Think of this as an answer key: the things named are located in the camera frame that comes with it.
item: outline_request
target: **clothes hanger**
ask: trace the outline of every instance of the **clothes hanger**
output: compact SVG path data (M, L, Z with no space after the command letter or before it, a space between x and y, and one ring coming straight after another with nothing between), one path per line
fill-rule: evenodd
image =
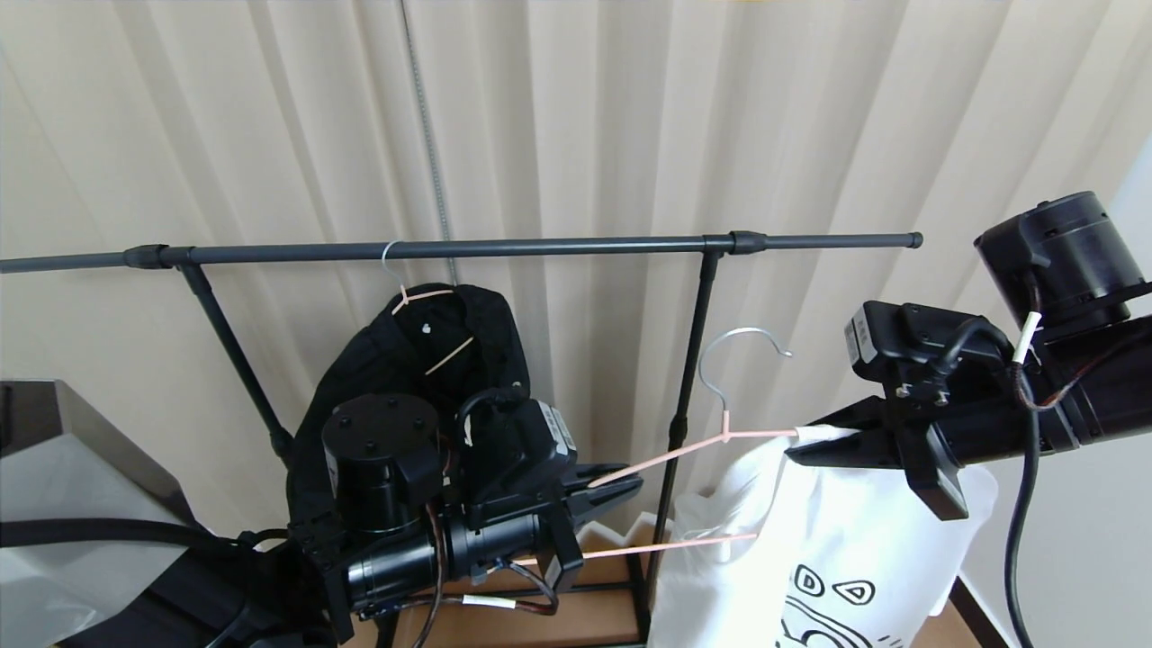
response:
M388 250L392 248L392 246L395 246L396 243L400 243L400 242L401 241L399 241L399 240L388 241L388 244L384 247L384 254L380 255L380 265L384 266L384 271L387 272L388 274L392 274L392 277L396 280L396 282L400 284L400 303L397 303L396 307L392 309L392 315L396 315L397 312L400 312L400 309L404 308L406 306L408 306L409 303L411 303L411 302L414 302L416 300L422 300L422 299L425 299L425 297L434 297L437 295L450 295L450 294L455 294L455 291L444 289L444 291L431 291L431 292L427 292L427 293L420 293L418 295L409 295L408 294L408 288L404 287L404 278L401 277L393 269L388 268ZM453 357L455 357L456 354L458 354L460 352L464 351L464 347L467 347L468 345L472 344L472 341L475 339L476 339L475 337L470 336L467 340L464 340L463 344L461 344L458 347L456 347L455 349L453 349L452 353L449 353L448 355L444 356L444 360L441 360L440 362L437 362L435 364L433 364L431 369L429 369L427 371L424 372L424 375L425 376L431 376L433 371L435 371L437 369L444 367L445 364L448 363L449 360L452 360Z
M729 429L729 421L732 419L732 415L728 410L728 397L725 395L723 391L721 391L720 387L718 387L715 384L710 382L707 377L704 376L704 360L707 357L708 353L711 353L712 349L715 348L717 345L727 340L728 338L732 338L734 336L740 336L743 333L760 333L763 336L766 336L768 340L772 341L772 346L775 347L778 354L785 357L793 356L793 353L790 351L780 347L780 345L776 342L776 339L772 336L772 333L767 329L759 329L757 326L743 326L740 329L733 329L732 331L721 333L714 340L708 342L708 346L704 347L704 353L700 354L700 359L696 363L696 371L700 377L700 382L704 383L704 386L720 397L721 413L720 413L719 435L714 437L708 437L704 440L698 440L690 445L685 445L684 447L681 447L679 450L665 452L664 454L653 457L647 461L641 461L639 464L629 466L628 468L623 468L621 470L616 470L615 473L609 473L607 475L604 475L602 477L592 481L591 483L588 484L588 487L597 488L604 485L608 482L619 480L620 477L626 477L628 475L639 473L641 470L644 470L646 468L651 468L652 466L657 466L659 464L664 464L672 459L676 459L677 457L683 457L685 454L696 452L697 450L702 450L714 443L728 443L730 439L735 438L767 438L767 437L796 436L796 430L750 430L750 431L734 432Z

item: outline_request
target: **clothes rack pole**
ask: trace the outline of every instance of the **clothes rack pole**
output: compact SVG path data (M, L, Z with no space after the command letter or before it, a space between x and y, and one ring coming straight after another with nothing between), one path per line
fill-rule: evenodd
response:
M832 249L832 248L918 248L924 238L918 232L907 234L825 234L770 236L757 232L730 232L696 236L622 236L589 239L538 239L492 241L397 241L388 250L388 258L444 257L508 257L601 254L665 254L699 253L700 276L697 285L692 323L688 338L684 372L681 378L676 412L668 428L668 450L683 446L688 434L688 407L691 401L694 369L699 356L707 319L712 285L723 255L750 255L765 250ZM281 459L290 452L291 435L280 424L268 402L243 348L228 324L228 318L212 293L212 286L202 265L226 263L287 263L309 261L379 261L387 242L376 243L306 243L278 246L170 247L146 244L119 253L58 255L0 259L0 274L81 270L96 268L132 268L139 270L177 269L196 295L233 368L252 399L260 419L268 428L273 450ZM672 491L675 487L677 461L665 466L664 483L657 510L653 542L664 540ZM637 628L643 646L647 640L647 610L655 592L660 555L653 553L647 574L639 573L639 562L629 563L629 580L636 606Z

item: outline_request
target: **white t-shirt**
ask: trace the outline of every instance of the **white t-shirt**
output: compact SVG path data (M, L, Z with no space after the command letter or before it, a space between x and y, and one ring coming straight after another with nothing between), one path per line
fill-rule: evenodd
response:
M799 428L802 442L851 430ZM908 648L938 615L996 497L964 468L967 520L942 522L902 470L811 468L789 439L738 459L710 497L676 498L674 540L756 540L665 553L649 645Z

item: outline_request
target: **hanger hook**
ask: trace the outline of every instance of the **hanger hook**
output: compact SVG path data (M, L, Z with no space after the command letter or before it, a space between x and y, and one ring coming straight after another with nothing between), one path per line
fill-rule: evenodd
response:
M401 288L404 287L404 278L401 277L395 270L388 268L388 250L392 248L392 246L402 242L403 241L400 241L399 239L395 241L388 241L388 244L384 247L384 254L380 255L380 265L384 266L384 271L387 272L388 274L392 274L396 279L396 282L400 284Z
M707 359L708 354L712 353L712 349L715 348L718 344L727 340L728 338L732 338L734 336L740 336L742 333L760 333L761 336L768 338L768 340L772 342L772 346L775 347L776 353L779 353L785 357L793 356L793 353L790 351L781 348L780 342L776 341L776 338L773 337L772 332L768 331L767 329L760 329L758 326L742 326L740 329L733 329L732 331L727 331L717 336L714 340L708 342L708 346L704 347L704 353L700 354L700 359L696 362L696 372L700 376L700 382L704 383L704 386L707 387L712 393L720 397L720 405L723 406L725 410L728 409L728 397L726 397L723 392L720 391L720 387L715 386L715 384L711 383L704 376L704 360Z

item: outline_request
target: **black line drawing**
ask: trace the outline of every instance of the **black line drawing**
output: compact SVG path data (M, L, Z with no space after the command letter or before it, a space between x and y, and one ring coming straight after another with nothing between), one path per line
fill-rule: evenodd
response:
M820 583L820 592L823 594L824 583ZM809 646L809 641L813 638L820 638L824 640L820 646L831 642L835 648L872 648L872 643L864 639L863 634L832 617L817 612L791 595L785 598L785 613L780 625L786 638L802 646Z
M796 565L793 585L809 596L824 596L824 581L808 565Z
M866 580L838 582L832 586L832 590L852 605L867 605L872 602L872 597L876 596L876 586Z

